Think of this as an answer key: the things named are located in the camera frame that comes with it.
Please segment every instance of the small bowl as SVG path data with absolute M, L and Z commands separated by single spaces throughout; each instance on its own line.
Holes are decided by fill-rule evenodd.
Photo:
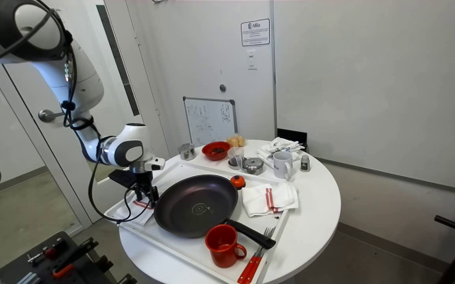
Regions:
M 210 160 L 210 162 L 221 162 L 228 157 L 228 151 L 231 146 L 228 143 L 212 143 L 202 147 L 202 154 Z

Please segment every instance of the concrete floor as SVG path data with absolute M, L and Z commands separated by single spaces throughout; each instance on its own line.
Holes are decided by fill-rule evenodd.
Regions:
M 0 192 L 0 267 L 73 225 L 73 214 L 48 174 L 36 176 Z M 115 280 L 131 274 L 139 283 L 155 283 L 141 274 L 122 251 L 117 228 L 100 222 L 76 236 L 93 237 L 98 255 L 115 267 Z M 324 255 L 296 277 L 297 284 L 431 284 L 439 274 L 394 256 L 345 233 L 337 233 Z

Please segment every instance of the white tray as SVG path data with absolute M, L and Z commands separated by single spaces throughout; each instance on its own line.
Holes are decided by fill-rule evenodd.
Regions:
M 215 169 L 215 168 L 204 168 L 204 166 L 198 166 L 193 163 L 180 162 L 180 163 L 171 166 L 169 169 L 164 169 L 163 173 L 160 173 L 155 177 L 153 185 L 157 185 L 160 195 L 163 195 L 174 184 L 177 184 L 183 179 L 193 177 L 193 176 L 204 176 L 204 174 L 215 174 L 215 176 L 231 179 L 232 176 L 237 176 L 240 173 Z M 270 185 L 278 184 L 277 180 L 266 180 L 266 179 L 259 179 L 255 176 L 243 176 L 243 177 L 245 177 L 247 187 L 255 187 L 259 184 L 270 184 Z M 239 244 L 242 244 L 247 248 L 247 258 L 243 261 L 239 261 L 236 266 L 232 266 L 229 269 L 218 269 L 212 263 L 210 253 L 204 245 L 204 239 L 176 237 L 176 236 L 166 233 L 164 229 L 161 229 L 157 225 L 157 222 L 152 218 L 152 214 L 153 212 L 150 210 L 131 223 L 120 225 L 120 228 L 123 228 L 128 233 L 134 234 L 136 237 L 152 244 L 153 247 L 172 255 L 174 258 L 215 277 L 221 283 L 237 283 L 245 266 L 248 264 L 248 261 L 251 259 L 255 251 L 259 248 L 258 244 L 255 244 L 248 237 L 239 234 Z M 120 201 L 112 209 L 109 209 L 106 212 L 106 215 L 112 217 L 112 218 L 125 218 L 127 210 L 125 210 L 123 201 Z M 245 210 L 242 209 L 242 199 L 240 199 L 231 220 L 236 220 L 236 222 L 239 222 L 239 223 L 242 223 L 242 225 L 245 225 L 255 231 L 259 231 L 259 233 L 262 233 L 266 228 L 270 228 L 270 229 L 275 228 L 272 239 L 277 240 L 275 247 L 278 247 L 278 239 L 280 239 L 281 231 L 283 231 L 286 220 L 288 220 L 288 210 L 278 217 L 269 215 L 269 217 L 261 217 L 261 218 L 250 218 L 245 214 Z M 253 283 L 261 281 L 261 277 L 266 272 L 266 264 L 272 258 L 272 251 L 275 251 L 275 248 L 272 248 L 269 253 L 264 255 L 264 258 L 259 264 L 258 274 L 253 278 Z

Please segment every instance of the red handle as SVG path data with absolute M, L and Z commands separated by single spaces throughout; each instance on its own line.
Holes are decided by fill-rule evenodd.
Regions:
M 253 256 L 250 263 L 247 264 L 245 270 L 242 272 L 239 283 L 240 284 L 250 284 L 258 272 L 261 263 L 261 256 Z

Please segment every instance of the whiteboard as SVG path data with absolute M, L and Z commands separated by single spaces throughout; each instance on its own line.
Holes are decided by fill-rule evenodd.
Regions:
M 183 98 L 191 144 L 226 141 L 237 133 L 234 100 Z
M 275 2 L 275 72 L 316 157 L 455 188 L 455 2 Z

